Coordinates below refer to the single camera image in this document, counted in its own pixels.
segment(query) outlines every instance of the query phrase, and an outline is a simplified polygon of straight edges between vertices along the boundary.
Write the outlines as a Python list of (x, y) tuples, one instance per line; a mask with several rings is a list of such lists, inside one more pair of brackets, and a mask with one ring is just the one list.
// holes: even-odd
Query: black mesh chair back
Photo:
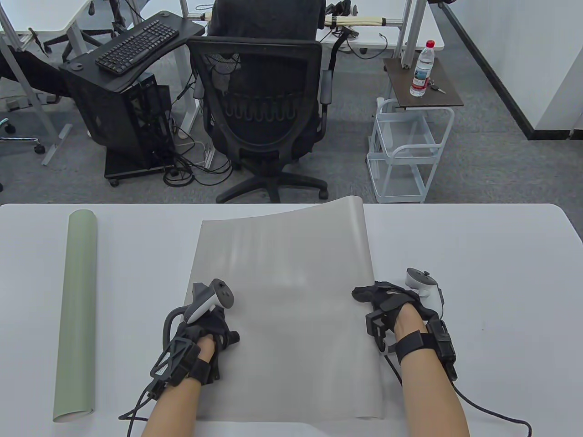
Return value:
[(283, 167), (298, 137), (307, 135), (304, 141), (313, 145), (320, 43), (193, 37), (187, 44), (198, 86), (204, 87), (205, 129), (219, 151), (227, 149), (235, 162), (256, 157)]

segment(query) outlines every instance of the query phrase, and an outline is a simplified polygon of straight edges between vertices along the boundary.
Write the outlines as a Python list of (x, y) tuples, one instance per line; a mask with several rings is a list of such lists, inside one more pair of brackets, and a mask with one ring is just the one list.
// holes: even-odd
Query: white wall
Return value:
[(535, 129), (573, 127), (573, 114), (543, 116), (583, 48), (583, 1), (458, 0), (450, 7)]
[(583, 50), (579, 52), (536, 128), (575, 128), (580, 121), (581, 111), (583, 111)]

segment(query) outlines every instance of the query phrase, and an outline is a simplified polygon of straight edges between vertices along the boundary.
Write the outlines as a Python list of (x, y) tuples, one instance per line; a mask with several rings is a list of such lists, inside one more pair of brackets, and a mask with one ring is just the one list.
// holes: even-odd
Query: green paper roll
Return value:
[(54, 422), (95, 408), (95, 290), (97, 218), (82, 209), (69, 216), (57, 358)]

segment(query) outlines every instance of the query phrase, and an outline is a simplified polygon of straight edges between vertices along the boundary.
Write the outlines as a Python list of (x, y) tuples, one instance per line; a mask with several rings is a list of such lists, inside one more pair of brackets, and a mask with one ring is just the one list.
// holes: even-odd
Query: black baseboard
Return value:
[(500, 98), (502, 102), (506, 105), (512, 117), (516, 120), (518, 127), (526, 136), (528, 140), (566, 140), (569, 137), (570, 131), (552, 131), (552, 130), (537, 130), (532, 127), (531, 123), (524, 115), (524, 112), (519, 108), (516, 101), (512, 98), (494, 69), (488, 64), (488, 61), (482, 55), (480, 50), (477, 48), (476, 44), (473, 43), (472, 39), (469, 37), (467, 32), (464, 30), (457, 17), (452, 12), (451, 8), (446, 5), (440, 5), (445, 16), (449, 19), (449, 22), (454, 27), (455, 31), (458, 33), (459, 37), (463, 43), (468, 48), (469, 52), (472, 54), (473, 58), (476, 60), (477, 64), (480, 66)]
[(583, 131), (581, 129), (575, 129), (573, 135), (571, 135), (572, 140), (583, 140)]

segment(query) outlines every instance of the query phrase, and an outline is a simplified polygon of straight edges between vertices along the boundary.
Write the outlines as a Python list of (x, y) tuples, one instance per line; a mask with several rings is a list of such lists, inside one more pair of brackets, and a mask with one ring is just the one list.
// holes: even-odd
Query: keyboard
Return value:
[(129, 38), (95, 59), (99, 68), (121, 76), (179, 34), (178, 30), (160, 23), (160, 20), (154, 20), (130, 33)]

